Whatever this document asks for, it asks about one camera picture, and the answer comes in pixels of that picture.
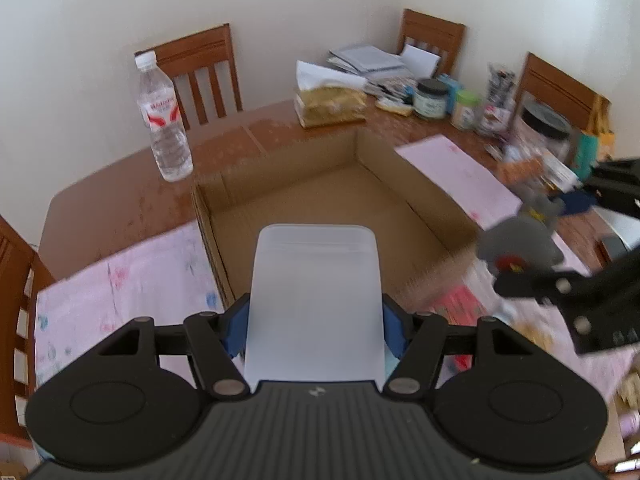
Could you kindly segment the stack of papers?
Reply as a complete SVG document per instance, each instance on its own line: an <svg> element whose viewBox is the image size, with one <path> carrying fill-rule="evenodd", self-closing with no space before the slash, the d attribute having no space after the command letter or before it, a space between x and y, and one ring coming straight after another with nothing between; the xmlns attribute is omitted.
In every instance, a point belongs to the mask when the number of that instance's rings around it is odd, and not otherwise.
<svg viewBox="0 0 640 480"><path fill-rule="evenodd" d="M440 56L406 44L399 54L383 51L372 44L344 48L329 53L329 66L367 79L368 89L404 91L420 79L434 76Z"/></svg>

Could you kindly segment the pink floral tablecloth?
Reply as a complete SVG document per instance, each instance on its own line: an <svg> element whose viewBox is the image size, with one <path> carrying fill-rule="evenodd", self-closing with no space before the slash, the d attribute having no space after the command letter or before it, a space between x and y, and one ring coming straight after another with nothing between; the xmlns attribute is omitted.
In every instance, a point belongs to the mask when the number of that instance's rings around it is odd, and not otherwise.
<svg viewBox="0 0 640 480"><path fill-rule="evenodd" d="M398 148L398 154L440 185L480 226L518 209L518 199L478 162L444 136ZM475 261L464 284L504 322L536 328L537 340L611 400L637 347L578 356L559 313L533 301L504 302ZM195 222L152 237L58 281L37 296L35 370L43 384L104 337L138 315L178 324L201 310L220 312L222 301Z"/></svg>

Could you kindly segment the wooden chair left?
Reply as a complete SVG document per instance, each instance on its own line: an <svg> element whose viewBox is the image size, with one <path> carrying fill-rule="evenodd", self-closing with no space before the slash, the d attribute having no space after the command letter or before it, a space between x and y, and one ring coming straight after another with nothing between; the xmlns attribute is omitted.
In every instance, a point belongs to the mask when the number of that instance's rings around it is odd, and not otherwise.
<svg viewBox="0 0 640 480"><path fill-rule="evenodd" d="M32 246L1 222L1 441L30 448L18 407L36 388L35 320L38 292L54 283Z"/></svg>

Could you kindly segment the black lid glass jar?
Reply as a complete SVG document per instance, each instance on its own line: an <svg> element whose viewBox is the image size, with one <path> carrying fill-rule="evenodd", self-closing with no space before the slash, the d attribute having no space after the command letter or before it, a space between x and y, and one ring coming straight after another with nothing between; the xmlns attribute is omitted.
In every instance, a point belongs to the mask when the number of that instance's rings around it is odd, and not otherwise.
<svg viewBox="0 0 640 480"><path fill-rule="evenodd" d="M449 89L443 82L423 78L416 82L413 95L414 112L425 119L442 119L446 115Z"/></svg>

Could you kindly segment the clear water bottle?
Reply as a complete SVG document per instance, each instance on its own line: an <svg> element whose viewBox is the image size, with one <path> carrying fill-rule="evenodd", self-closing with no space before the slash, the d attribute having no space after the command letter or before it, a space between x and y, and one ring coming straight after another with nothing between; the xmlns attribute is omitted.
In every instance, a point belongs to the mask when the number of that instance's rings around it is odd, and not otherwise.
<svg viewBox="0 0 640 480"><path fill-rule="evenodd" d="M174 83L153 50L137 54L134 62L140 74L138 107L157 168L165 181L180 181L192 174L193 162Z"/></svg>

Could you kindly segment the wooden chair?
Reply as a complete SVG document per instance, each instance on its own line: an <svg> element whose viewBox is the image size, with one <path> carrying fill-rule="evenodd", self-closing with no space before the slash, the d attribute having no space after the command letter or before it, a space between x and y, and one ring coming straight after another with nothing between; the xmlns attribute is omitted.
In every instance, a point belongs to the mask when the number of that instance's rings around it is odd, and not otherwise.
<svg viewBox="0 0 640 480"><path fill-rule="evenodd" d="M596 132L593 107L610 101L579 80L562 72L532 52L528 52L515 92L515 105L520 108L525 98L534 98L551 106L574 127Z"/></svg>
<svg viewBox="0 0 640 480"><path fill-rule="evenodd" d="M235 57L232 44L231 26L229 23L202 30L195 34L159 44L152 47L160 69L171 79L186 76L189 81L191 98L195 107L198 123L204 126L209 123L206 108L198 84L198 72L206 70L210 93L212 94L215 112L218 118L227 116L224 106L220 82L216 66L220 63L229 65L229 75L235 110L242 112L243 103L236 72Z"/></svg>
<svg viewBox="0 0 640 480"><path fill-rule="evenodd" d="M54 283L32 246L1 222L1 441L30 448L18 407L36 388L35 320L38 292Z"/></svg>

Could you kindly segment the white plastic bottle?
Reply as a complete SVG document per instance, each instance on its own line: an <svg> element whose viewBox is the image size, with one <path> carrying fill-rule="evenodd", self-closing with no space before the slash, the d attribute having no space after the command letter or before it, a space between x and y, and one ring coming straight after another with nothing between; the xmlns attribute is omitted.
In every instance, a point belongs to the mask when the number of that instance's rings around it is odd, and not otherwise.
<svg viewBox="0 0 640 480"><path fill-rule="evenodd" d="M364 226L272 224L255 252L244 376L356 382L385 377L378 245Z"/></svg>

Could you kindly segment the wooden chair far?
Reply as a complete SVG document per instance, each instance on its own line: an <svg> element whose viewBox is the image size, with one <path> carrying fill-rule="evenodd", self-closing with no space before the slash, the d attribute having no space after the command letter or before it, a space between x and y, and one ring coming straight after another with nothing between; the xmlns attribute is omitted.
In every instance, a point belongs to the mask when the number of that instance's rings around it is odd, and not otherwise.
<svg viewBox="0 0 640 480"><path fill-rule="evenodd" d="M220 82L216 66L220 63L229 65L229 75L235 110L242 112L243 103L236 72L235 57L232 44L231 26L229 23L202 30L195 34L159 44L152 47L160 69L171 79L186 76L189 81L191 98L195 107L198 123L204 126L209 123L206 108L198 84L198 72L206 70L210 93L212 94L215 112L218 118L227 116L224 106Z"/></svg>

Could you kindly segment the green lid small jar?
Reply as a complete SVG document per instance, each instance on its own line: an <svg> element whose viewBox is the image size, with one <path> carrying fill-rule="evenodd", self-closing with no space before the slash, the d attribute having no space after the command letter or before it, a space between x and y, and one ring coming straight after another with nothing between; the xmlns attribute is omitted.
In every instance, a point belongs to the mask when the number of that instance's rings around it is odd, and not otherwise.
<svg viewBox="0 0 640 480"><path fill-rule="evenodd" d="M473 128L476 121L480 96L471 90L459 89L454 96L454 108L450 116L454 128L465 131Z"/></svg>

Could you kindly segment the grey toy animal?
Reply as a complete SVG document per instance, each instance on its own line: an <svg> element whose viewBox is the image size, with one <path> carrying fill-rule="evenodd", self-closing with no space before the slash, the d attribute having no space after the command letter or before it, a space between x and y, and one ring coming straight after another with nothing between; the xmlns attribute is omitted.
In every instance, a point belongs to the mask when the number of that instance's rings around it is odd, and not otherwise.
<svg viewBox="0 0 640 480"><path fill-rule="evenodd" d="M562 250L553 240L556 225L564 211L560 198L527 191L513 216L480 234L476 256L488 271L547 271L564 261Z"/></svg>

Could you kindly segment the pen holder with pens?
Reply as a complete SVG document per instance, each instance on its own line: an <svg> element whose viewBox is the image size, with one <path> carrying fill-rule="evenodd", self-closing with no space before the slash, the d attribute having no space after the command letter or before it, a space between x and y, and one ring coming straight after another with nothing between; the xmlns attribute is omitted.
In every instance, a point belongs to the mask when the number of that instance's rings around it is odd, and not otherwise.
<svg viewBox="0 0 640 480"><path fill-rule="evenodd" d="M514 107L516 73L506 66L489 63L486 100L480 115L480 131L496 136L506 130Z"/></svg>

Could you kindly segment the wooden chair right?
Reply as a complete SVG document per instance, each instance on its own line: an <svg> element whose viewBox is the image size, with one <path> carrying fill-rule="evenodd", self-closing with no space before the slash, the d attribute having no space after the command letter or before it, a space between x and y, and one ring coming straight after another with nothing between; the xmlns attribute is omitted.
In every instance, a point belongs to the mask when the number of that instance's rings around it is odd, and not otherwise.
<svg viewBox="0 0 640 480"><path fill-rule="evenodd" d="M562 72L532 52L528 52L515 92L515 105L520 108L525 98L534 98L551 106L574 127L596 132L593 107L610 101L579 80Z"/></svg>

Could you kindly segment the teal box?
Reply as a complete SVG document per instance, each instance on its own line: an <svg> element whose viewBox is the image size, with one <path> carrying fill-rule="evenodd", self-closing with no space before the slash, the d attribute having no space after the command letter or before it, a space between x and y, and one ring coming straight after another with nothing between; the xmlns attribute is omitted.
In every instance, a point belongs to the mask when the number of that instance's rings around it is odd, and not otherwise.
<svg viewBox="0 0 640 480"><path fill-rule="evenodd" d="M615 133L607 131L592 134L583 131L577 144L577 150L572 165L574 174L579 180L587 179L597 162L606 162L614 156Z"/></svg>

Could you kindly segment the large clear plastic jar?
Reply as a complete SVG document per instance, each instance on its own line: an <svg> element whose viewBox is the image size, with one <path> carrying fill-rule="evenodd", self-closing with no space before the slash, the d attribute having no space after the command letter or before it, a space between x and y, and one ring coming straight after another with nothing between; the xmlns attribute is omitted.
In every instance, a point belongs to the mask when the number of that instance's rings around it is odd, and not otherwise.
<svg viewBox="0 0 640 480"><path fill-rule="evenodd" d="M512 122L511 140L526 157L549 152L566 162L573 126L551 106L536 99L525 100Z"/></svg>

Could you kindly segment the cardboard box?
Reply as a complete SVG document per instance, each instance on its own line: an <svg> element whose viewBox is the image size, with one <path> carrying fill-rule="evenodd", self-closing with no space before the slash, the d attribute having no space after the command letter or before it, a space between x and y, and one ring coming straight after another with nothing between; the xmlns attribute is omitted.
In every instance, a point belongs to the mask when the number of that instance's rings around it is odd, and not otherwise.
<svg viewBox="0 0 640 480"><path fill-rule="evenodd" d="M363 129L294 142L192 192L221 302L250 290L259 232L275 223L365 226L383 292L408 311L461 281L480 228L433 180Z"/></svg>

